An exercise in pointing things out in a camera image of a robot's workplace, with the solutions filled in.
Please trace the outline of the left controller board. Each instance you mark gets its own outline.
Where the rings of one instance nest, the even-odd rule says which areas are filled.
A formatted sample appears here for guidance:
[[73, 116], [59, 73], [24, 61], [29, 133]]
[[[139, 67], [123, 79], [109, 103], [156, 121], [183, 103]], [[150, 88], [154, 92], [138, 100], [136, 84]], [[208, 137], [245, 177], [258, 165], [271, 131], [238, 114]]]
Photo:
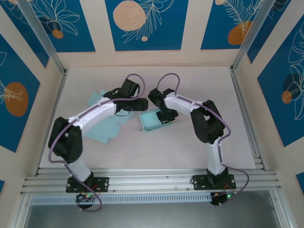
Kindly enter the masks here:
[[95, 202], [95, 195], [94, 194], [79, 193], [76, 196], [76, 203], [94, 203], [94, 202]]

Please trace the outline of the controller board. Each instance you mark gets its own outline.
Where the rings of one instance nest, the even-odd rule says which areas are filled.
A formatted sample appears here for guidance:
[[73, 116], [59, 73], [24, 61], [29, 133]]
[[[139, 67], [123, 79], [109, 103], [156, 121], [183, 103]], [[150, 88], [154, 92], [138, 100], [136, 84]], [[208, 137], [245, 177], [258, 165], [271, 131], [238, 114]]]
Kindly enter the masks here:
[[225, 202], [232, 199], [238, 192], [211, 193], [211, 204], [214, 206], [222, 206]]
[[94, 194], [79, 193], [76, 196], [76, 203], [94, 203], [94, 202], [95, 202], [95, 195]]

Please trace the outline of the right controller board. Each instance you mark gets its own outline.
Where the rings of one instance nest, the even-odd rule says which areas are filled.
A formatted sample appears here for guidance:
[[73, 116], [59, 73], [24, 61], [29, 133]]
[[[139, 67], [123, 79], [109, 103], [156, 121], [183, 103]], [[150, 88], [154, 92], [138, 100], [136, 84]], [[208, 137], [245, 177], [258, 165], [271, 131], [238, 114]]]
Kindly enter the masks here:
[[222, 206], [225, 202], [232, 199], [238, 192], [211, 193], [211, 204], [214, 206]]

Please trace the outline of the blue floral wall panel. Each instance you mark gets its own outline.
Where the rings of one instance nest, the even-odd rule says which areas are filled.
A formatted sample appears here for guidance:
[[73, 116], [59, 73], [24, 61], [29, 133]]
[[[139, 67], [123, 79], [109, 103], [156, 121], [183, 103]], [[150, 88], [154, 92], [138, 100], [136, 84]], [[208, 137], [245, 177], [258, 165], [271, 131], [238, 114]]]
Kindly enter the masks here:
[[303, 12], [304, 0], [274, 0], [273, 6], [247, 51], [249, 64], [257, 61], [275, 35], [281, 38], [290, 31], [290, 27], [295, 25]]
[[262, 4], [263, 0], [214, 0], [201, 49], [240, 48]]
[[30, 5], [58, 53], [95, 52], [80, 0], [33, 0]]
[[0, 34], [0, 146], [16, 152], [39, 80]]
[[283, 146], [304, 137], [304, 19], [257, 79]]
[[105, 0], [114, 48], [180, 50], [189, 0]]

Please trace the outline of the aluminium mounting rail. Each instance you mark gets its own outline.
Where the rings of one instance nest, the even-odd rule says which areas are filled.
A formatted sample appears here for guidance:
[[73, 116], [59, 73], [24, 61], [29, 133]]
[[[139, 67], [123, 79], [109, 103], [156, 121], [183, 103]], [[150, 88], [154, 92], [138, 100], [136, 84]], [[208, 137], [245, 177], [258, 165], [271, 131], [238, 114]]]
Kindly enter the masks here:
[[[96, 177], [109, 178], [109, 194], [186, 193], [193, 192], [193, 175], [206, 174], [205, 169], [93, 169]], [[281, 183], [274, 171], [247, 170], [245, 174], [231, 171], [237, 189], [246, 191], [279, 190]], [[69, 174], [63, 168], [39, 169], [37, 176], [26, 177], [22, 196], [63, 195]]]

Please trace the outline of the aluminium side rail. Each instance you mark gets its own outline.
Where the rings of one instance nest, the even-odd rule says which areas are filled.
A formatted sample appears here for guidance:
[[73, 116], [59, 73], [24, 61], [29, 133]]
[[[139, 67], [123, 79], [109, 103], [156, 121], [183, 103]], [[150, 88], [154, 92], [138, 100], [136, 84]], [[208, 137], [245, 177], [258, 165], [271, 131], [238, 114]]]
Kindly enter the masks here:
[[235, 73], [233, 72], [231, 66], [229, 67], [229, 71], [230, 71], [230, 76], [231, 76], [232, 83], [233, 83], [233, 86], [234, 86], [234, 89], [236, 92], [238, 104], [239, 104], [241, 115], [243, 118], [243, 122], [245, 125], [245, 130], [247, 132], [247, 138], [248, 138], [248, 141], [250, 144], [250, 148], [251, 148], [254, 160], [258, 160], [255, 162], [257, 164], [257, 169], [267, 171], [267, 166], [265, 165], [265, 163], [263, 161], [260, 146], [258, 144], [258, 140], [256, 138], [256, 134], [254, 132], [253, 125], [249, 118], [249, 113], [247, 111], [246, 103], [245, 103], [245, 100], [244, 100], [244, 97], [243, 97], [243, 94], [241, 91], [240, 84], [239, 84], [238, 79], [237, 79]]
[[59, 103], [61, 95], [62, 95], [62, 91], [63, 91], [64, 86], [65, 86], [68, 71], [69, 71], [69, 69], [64, 70], [64, 74], [63, 74], [62, 79], [60, 81], [60, 85], [59, 85], [59, 88], [58, 88], [57, 93], [56, 93], [56, 99], [55, 99], [55, 102], [52, 106], [51, 117], [49, 119], [49, 122], [48, 122], [48, 125], [47, 125], [47, 130], [46, 130], [46, 133], [45, 133], [45, 136], [44, 136], [44, 141], [43, 141], [43, 144], [42, 144], [42, 147], [41, 147], [40, 156], [38, 158], [38, 161], [35, 163], [35, 169], [33, 171], [33, 176], [36, 176], [37, 173], [38, 173], [40, 162], [41, 162], [41, 159], [42, 159], [42, 156], [43, 156], [43, 153], [44, 153], [44, 149], [47, 147], [48, 137], [49, 137], [51, 129], [52, 129], [53, 120], [55, 118], [55, 114], [56, 114], [56, 111], [57, 111], [57, 106], [58, 106], [58, 103]]

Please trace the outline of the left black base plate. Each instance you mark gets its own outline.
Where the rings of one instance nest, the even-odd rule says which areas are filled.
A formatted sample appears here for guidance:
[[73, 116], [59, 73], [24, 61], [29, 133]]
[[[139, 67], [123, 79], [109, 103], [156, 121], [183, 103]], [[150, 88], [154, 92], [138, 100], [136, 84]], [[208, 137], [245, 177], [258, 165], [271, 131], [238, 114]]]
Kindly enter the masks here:
[[[109, 178], [108, 177], [89, 177], [84, 184], [94, 192], [108, 192]], [[89, 190], [79, 183], [74, 177], [67, 180], [66, 193], [81, 193]]]

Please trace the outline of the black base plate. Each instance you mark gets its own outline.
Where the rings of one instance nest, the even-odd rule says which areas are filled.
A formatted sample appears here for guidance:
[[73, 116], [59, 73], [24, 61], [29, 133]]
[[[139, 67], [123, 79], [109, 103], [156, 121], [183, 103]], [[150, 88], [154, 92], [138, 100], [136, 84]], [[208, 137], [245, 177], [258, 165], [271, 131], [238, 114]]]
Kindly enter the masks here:
[[236, 189], [236, 182], [232, 174], [228, 174], [226, 177], [193, 175], [190, 182], [193, 184], [195, 190]]
[[[108, 192], [109, 178], [108, 177], [89, 177], [84, 184], [94, 192]], [[67, 180], [66, 193], [81, 193], [89, 190], [79, 183], [74, 177]]]

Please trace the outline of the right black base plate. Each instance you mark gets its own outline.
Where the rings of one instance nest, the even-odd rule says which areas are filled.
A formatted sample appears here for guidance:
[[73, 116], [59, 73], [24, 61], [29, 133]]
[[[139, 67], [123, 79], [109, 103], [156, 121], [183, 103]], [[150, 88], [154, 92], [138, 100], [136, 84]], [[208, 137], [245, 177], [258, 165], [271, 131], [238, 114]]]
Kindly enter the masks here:
[[193, 175], [190, 182], [193, 184], [195, 190], [236, 189], [236, 182], [232, 174], [228, 174], [226, 177]]

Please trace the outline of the aluminium frame post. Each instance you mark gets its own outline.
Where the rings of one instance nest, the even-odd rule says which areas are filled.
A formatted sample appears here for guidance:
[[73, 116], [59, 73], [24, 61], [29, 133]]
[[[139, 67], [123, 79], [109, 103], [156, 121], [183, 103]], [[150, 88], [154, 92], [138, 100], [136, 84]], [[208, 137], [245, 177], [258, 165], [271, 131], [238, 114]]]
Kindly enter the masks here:
[[27, 0], [16, 0], [16, 3], [23, 16], [29, 23], [31, 29], [35, 33], [37, 39], [49, 56], [49, 59], [53, 62], [54, 66], [61, 73], [61, 75], [65, 76], [67, 70], [60, 60], [56, 49], [54, 48], [51, 40], [49, 39], [49, 36], [44, 30], [30, 3]]
[[247, 57], [252, 64], [291, 0], [260, 0], [261, 8], [246, 35], [231, 68], [235, 72]]

